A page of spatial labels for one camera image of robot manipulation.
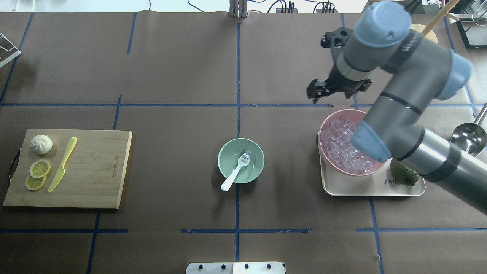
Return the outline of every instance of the green bowl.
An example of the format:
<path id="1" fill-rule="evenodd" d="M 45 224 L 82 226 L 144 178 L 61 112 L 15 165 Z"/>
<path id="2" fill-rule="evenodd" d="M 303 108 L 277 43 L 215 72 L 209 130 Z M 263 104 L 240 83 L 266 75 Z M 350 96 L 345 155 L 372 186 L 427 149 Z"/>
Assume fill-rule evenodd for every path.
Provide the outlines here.
<path id="1" fill-rule="evenodd" d="M 223 176 L 228 178 L 245 150 L 249 150 L 252 155 L 249 164 L 242 167 L 235 178 L 235 182 L 239 184 L 251 182 L 261 174 L 264 168 L 264 152 L 261 147 L 252 140 L 237 138 L 228 141 L 218 153 L 218 168 Z"/>

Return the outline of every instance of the pink bowl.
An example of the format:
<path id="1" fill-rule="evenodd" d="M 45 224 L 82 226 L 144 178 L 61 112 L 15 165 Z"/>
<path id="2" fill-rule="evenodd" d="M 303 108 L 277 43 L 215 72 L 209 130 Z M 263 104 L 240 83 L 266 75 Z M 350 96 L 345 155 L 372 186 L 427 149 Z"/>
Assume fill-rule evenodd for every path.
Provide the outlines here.
<path id="1" fill-rule="evenodd" d="M 319 149 L 319 154 L 321 155 L 321 158 L 328 162 L 331 166 L 333 166 L 336 170 L 338 170 L 340 173 L 349 175 L 349 176 L 367 176 L 370 175 L 377 170 L 379 170 L 381 167 L 384 166 L 384 163 L 380 162 L 375 162 L 374 167 L 371 171 L 365 172 L 361 171 L 358 174 L 352 174 L 349 172 L 346 172 L 344 170 L 341 170 L 339 167 L 337 167 L 334 163 L 331 162 L 331 160 L 326 156 L 326 152 L 324 150 L 327 150 L 326 147 L 323 147 L 321 145 L 321 135 L 328 132 L 328 129 L 330 128 L 330 122 L 334 121 L 335 119 L 346 121 L 346 120 L 352 120 L 354 122 L 360 122 L 362 119 L 364 119 L 365 115 L 367 113 L 361 111 L 361 110 L 356 110 L 356 109 L 342 109 L 339 111 L 335 111 L 332 114 L 330 114 L 325 121 L 321 124 L 321 127 L 319 128 L 319 133 L 318 133 L 318 149 Z"/>

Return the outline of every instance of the yellow knife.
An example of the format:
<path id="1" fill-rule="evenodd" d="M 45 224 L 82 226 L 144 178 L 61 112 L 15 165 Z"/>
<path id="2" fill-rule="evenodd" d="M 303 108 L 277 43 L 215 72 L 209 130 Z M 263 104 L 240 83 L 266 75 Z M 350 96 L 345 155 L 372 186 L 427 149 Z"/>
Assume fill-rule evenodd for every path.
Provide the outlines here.
<path id="1" fill-rule="evenodd" d="M 66 173 L 66 169 L 64 168 L 64 165 L 68 161 L 69 156 L 71 155 L 71 152 L 73 152 L 73 149 L 75 148 L 76 143 L 78 142 L 78 139 L 76 137 L 71 137 L 68 141 L 68 146 L 66 147 L 66 151 L 64 152 L 64 156 L 62 157 L 61 163 L 59 164 L 59 169 L 56 172 L 56 175 L 54 176 L 53 182 L 49 186 L 49 189 L 47 192 L 51 193 L 54 188 L 61 182 L 62 177 Z"/>

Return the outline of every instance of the metal ladle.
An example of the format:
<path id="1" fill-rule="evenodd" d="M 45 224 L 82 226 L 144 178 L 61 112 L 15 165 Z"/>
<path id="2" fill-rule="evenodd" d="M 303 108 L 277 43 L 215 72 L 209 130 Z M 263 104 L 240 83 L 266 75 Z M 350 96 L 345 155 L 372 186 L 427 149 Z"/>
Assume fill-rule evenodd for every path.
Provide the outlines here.
<path id="1" fill-rule="evenodd" d="M 479 126 L 485 118 L 486 110 L 487 103 L 484 104 L 484 107 L 473 123 L 464 123 L 457 126 L 451 135 L 450 142 L 474 157 L 477 157 L 487 144 L 487 134 Z"/>

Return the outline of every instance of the wooden disc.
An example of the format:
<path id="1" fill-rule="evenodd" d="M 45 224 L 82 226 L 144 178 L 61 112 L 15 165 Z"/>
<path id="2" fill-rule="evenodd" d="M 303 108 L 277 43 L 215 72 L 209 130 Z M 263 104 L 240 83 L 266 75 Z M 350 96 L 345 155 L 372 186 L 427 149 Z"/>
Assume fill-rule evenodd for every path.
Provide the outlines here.
<path id="1" fill-rule="evenodd" d="M 422 32 L 424 30 L 424 28 L 426 28 L 426 26 L 421 25 L 421 24 L 412 24 L 411 25 L 411 29 L 415 30 L 417 32 Z M 438 37 L 436 37 L 436 34 L 432 30 L 430 31 L 430 33 L 428 33 L 425 36 L 425 38 L 430 40 L 431 42 L 438 43 Z"/>

